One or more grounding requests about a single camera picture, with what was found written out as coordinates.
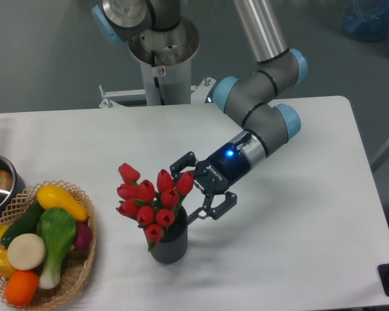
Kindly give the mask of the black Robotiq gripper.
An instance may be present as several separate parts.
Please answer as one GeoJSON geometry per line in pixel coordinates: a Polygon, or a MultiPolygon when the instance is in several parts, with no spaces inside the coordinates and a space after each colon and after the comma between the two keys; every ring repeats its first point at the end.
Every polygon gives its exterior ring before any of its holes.
{"type": "Polygon", "coordinates": [[[218,220],[237,204],[237,195],[227,191],[250,171],[250,162],[235,143],[226,143],[213,152],[207,159],[199,161],[193,151],[187,152],[170,166],[173,179],[180,179],[183,169],[193,167],[196,187],[203,194],[223,194],[224,201],[212,207],[214,195],[205,195],[201,207],[187,216],[187,224],[195,220],[211,217],[218,220]]]}

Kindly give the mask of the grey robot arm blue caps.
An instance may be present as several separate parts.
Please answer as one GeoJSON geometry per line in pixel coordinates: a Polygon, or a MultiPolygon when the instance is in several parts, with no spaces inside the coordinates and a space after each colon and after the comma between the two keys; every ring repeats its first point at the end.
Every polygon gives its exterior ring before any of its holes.
{"type": "MultiPolygon", "coordinates": [[[[270,102],[305,77],[306,59],[285,43],[268,1],[236,1],[235,8],[258,68],[246,80],[222,79],[208,95],[241,127],[240,134],[203,161],[188,153],[171,166],[175,178],[193,168],[196,186],[205,196],[188,222],[218,219],[230,210],[237,201],[230,187],[301,128],[292,107],[272,107],[270,102]]],[[[98,1],[91,13],[108,41],[126,43],[140,63],[149,106],[192,102],[191,61],[200,39],[194,24],[182,16],[179,1],[98,1]]]]}

